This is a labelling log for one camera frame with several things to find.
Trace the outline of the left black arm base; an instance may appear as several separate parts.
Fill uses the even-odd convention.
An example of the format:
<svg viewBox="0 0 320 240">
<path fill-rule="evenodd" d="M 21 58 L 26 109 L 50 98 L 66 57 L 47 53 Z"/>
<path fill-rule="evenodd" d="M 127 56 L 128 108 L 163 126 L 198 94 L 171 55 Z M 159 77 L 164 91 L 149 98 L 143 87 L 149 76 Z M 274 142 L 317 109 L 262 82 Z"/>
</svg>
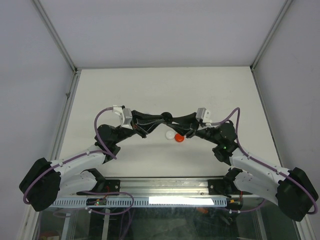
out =
<svg viewBox="0 0 320 240">
<path fill-rule="evenodd" d="M 98 182 L 96 186 L 91 190 L 87 191 L 79 191 L 76 194 L 78 196 L 85 195 L 100 195 L 105 196 L 107 193 L 111 193 L 112 195 L 119 195 L 121 181 L 119 179 L 105 179 L 104 182 Z"/>
</svg>

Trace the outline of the orange earbud charging case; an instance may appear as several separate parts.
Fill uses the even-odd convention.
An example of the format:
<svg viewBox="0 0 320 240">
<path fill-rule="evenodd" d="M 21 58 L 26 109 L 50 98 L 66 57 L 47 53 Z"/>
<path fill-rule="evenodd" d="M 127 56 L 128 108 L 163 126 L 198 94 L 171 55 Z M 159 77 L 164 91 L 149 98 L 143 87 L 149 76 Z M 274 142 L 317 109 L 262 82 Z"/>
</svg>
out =
<svg viewBox="0 0 320 240">
<path fill-rule="evenodd" d="M 183 135 L 179 134 L 179 133 L 176 133 L 174 135 L 174 139 L 175 139 L 176 142 L 181 143 L 181 142 L 183 142 L 185 140 L 185 137 Z"/>
</svg>

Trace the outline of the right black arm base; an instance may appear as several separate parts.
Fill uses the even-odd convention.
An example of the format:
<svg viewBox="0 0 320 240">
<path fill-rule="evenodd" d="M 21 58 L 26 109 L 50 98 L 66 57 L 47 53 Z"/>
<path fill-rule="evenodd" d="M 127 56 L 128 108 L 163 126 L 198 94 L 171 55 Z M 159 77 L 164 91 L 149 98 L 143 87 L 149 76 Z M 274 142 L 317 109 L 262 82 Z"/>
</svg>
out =
<svg viewBox="0 0 320 240">
<path fill-rule="evenodd" d="M 207 188 L 209 195 L 222 195 L 231 198 L 233 195 L 240 196 L 241 194 L 233 182 L 229 183 L 222 178 L 208 179 Z"/>
</svg>

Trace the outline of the white earbud charging case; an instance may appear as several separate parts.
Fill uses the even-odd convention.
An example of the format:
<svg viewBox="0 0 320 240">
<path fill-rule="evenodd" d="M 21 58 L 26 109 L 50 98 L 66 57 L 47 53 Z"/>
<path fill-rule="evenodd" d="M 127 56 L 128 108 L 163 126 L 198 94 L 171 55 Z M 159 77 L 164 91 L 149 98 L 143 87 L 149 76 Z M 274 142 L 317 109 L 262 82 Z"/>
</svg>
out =
<svg viewBox="0 0 320 240">
<path fill-rule="evenodd" d="M 175 138 L 175 132 L 174 131 L 171 131 L 171 130 L 168 130 L 166 133 L 165 133 L 165 138 L 167 140 L 173 140 Z"/>
</svg>

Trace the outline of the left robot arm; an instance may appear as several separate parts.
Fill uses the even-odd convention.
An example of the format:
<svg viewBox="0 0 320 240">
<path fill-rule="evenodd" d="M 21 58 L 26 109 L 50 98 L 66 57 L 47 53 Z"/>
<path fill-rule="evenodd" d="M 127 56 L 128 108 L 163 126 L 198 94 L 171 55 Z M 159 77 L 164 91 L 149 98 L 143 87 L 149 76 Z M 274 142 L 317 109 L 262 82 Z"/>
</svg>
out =
<svg viewBox="0 0 320 240">
<path fill-rule="evenodd" d="M 121 150 L 118 143 L 138 135 L 146 138 L 159 125 L 170 124 L 173 117 L 141 113 L 124 107 L 108 107 L 98 113 L 111 111 L 119 116 L 120 124 L 98 125 L 94 121 L 95 143 L 66 159 L 35 161 L 19 184 L 23 202 L 41 212 L 58 198 L 71 194 L 107 197 L 120 192 L 98 171 L 98 167 L 116 159 Z"/>
</svg>

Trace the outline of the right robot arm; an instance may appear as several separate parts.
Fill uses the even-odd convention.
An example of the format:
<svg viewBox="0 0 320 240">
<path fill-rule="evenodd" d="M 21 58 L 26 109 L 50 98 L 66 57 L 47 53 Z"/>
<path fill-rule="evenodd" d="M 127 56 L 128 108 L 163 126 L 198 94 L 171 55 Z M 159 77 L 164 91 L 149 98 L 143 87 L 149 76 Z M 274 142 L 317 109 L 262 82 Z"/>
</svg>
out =
<svg viewBox="0 0 320 240">
<path fill-rule="evenodd" d="M 212 122 L 205 108 L 182 117 L 168 117 L 167 126 L 187 137 L 214 143 L 215 158 L 232 167 L 224 177 L 223 187 L 230 194 L 238 190 L 268 200 L 287 217 L 300 222 L 306 215 L 318 213 L 319 195 L 304 170 L 274 165 L 245 150 L 238 137 L 239 123 L 231 117 L 240 114 L 235 108 L 224 120 Z"/>
</svg>

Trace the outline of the black earbud charging case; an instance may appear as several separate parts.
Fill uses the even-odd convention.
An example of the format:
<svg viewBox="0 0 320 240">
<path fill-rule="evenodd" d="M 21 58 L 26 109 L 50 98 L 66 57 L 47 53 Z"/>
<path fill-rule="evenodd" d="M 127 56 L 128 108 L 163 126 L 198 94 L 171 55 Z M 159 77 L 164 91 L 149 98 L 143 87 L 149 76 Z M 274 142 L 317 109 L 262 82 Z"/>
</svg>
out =
<svg viewBox="0 0 320 240">
<path fill-rule="evenodd" d="M 171 124 L 173 122 L 173 116 L 171 113 L 169 112 L 163 112 L 161 114 L 162 118 L 163 118 L 163 121 L 167 124 Z"/>
</svg>

